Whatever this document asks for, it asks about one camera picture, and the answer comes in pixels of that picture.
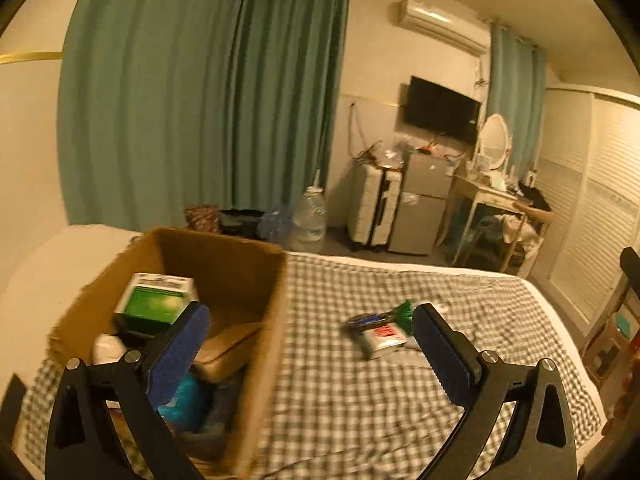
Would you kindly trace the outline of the white dressing table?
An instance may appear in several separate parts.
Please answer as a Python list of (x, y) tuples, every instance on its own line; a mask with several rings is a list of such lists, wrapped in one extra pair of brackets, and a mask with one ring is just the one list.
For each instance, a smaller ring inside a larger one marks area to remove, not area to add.
[(530, 188), (526, 196), (519, 196), (455, 176), (437, 245), (446, 240), (451, 221), (463, 210), (465, 200), (469, 200), (471, 206), (454, 248), (451, 260), (454, 266), (466, 266), (472, 258), (480, 256), (497, 271), (506, 272), (512, 259), (536, 256), (554, 220), (547, 202), (534, 188)]

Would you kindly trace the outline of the white louvered wardrobe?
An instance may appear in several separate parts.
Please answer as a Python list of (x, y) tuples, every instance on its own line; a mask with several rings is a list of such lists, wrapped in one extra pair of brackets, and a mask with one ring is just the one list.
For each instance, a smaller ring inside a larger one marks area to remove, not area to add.
[(536, 185), (554, 220), (533, 278), (586, 334), (620, 279), (620, 253), (639, 245), (638, 98), (580, 84), (548, 88)]

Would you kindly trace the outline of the checkered bed sheet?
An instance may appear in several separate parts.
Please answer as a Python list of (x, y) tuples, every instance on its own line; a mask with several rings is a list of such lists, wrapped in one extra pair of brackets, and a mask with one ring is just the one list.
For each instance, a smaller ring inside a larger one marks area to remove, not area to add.
[(288, 328), (256, 479), (413, 479), (460, 410), (416, 350), (369, 360), (340, 329), (352, 315), (424, 300), (480, 349), (506, 362), (552, 359), (579, 456), (600, 438), (598, 390), (544, 296), (511, 275), (390, 266), (349, 258), (288, 258)]

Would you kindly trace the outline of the grey mini fridge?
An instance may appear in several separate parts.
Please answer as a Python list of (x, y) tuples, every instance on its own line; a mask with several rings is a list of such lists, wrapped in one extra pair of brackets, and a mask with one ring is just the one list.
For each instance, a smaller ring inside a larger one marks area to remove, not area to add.
[(452, 177), (446, 159), (412, 152), (406, 159), (388, 250), (427, 256), (447, 205)]

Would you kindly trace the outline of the white suitcase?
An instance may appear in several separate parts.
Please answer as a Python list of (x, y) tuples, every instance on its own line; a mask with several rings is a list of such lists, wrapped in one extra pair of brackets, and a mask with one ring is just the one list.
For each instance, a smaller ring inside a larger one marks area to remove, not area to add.
[(347, 219), (350, 240), (360, 246), (388, 244), (401, 189), (396, 169), (359, 164), (354, 169)]

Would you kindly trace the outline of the black wall television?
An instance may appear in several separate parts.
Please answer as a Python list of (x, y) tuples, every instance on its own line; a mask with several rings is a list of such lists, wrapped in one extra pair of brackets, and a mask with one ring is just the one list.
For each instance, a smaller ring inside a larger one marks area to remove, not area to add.
[(477, 139), (480, 101), (416, 76), (410, 78), (404, 121), (465, 144)]

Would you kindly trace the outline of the green white carton box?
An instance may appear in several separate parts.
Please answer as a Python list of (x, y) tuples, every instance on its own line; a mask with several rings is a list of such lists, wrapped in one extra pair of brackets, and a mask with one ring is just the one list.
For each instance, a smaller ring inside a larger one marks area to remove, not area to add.
[(154, 336), (174, 324), (192, 301), (198, 301), (193, 278), (135, 273), (120, 297), (114, 318), (124, 330)]

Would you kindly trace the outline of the oval white mirror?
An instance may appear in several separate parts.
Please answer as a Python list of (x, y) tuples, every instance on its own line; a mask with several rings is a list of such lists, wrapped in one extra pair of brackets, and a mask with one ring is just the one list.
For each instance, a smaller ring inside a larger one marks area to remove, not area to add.
[(475, 160), (483, 170), (499, 170), (508, 161), (511, 136), (500, 114), (492, 114), (477, 136)]

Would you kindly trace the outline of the white air conditioner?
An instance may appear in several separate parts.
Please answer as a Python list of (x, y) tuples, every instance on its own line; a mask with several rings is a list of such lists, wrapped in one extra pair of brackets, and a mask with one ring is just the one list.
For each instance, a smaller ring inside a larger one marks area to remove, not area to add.
[(398, 25), (475, 56), (486, 54), (490, 48), (490, 32), (483, 26), (416, 0), (401, 0)]

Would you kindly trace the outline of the green snack wrapper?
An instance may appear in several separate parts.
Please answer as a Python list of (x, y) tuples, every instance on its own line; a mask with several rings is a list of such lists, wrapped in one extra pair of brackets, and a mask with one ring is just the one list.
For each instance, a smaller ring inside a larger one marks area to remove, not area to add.
[(412, 326), (413, 318), (413, 303), (410, 300), (404, 301), (398, 307), (393, 310), (394, 323), (407, 335), (411, 336), (413, 333)]

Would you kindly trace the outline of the cardboard box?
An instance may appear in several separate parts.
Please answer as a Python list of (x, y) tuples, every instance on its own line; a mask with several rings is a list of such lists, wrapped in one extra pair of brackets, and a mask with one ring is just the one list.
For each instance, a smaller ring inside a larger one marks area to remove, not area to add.
[(158, 228), (130, 243), (79, 296), (52, 330), (49, 354), (58, 364), (88, 361), (96, 337), (113, 333), (114, 310), (137, 273), (194, 281), (209, 310), (205, 353), (219, 382), (247, 369), (230, 436), (212, 466), (213, 476), (250, 475), (271, 405), (288, 317), (288, 257), (279, 247), (241, 237)]

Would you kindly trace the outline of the green curtain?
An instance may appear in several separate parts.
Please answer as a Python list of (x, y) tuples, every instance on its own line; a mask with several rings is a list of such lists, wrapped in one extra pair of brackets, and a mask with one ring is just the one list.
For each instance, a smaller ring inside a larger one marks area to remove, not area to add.
[(324, 183), (349, 0), (78, 0), (63, 49), (67, 218), (144, 231)]
[(547, 52), (503, 24), (490, 28), (487, 114), (502, 116), (512, 138), (509, 166), (523, 180), (533, 166), (540, 136)]

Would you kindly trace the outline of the large clear water bottle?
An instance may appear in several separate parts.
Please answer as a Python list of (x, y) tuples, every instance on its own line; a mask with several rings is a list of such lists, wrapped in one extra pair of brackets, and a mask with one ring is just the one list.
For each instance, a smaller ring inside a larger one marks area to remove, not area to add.
[(309, 185), (292, 214), (290, 248), (318, 254), (326, 239), (326, 199), (322, 188)]

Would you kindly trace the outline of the white packet red label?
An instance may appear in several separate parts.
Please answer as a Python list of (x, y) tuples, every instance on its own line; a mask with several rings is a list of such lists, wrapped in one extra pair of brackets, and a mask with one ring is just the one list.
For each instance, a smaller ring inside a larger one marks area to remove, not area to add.
[(373, 360), (404, 346), (407, 336), (395, 323), (387, 323), (364, 330), (360, 341), (366, 358)]

